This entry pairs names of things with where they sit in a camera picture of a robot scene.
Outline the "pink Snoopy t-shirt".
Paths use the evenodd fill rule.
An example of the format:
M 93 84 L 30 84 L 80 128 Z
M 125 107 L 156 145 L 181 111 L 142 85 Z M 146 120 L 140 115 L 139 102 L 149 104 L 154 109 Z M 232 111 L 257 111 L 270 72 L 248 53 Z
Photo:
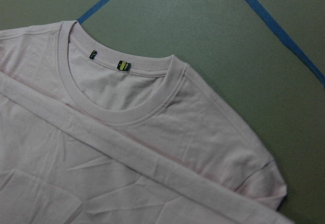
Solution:
M 1 31 L 1 223 L 290 223 L 273 156 L 187 63 L 77 21 Z

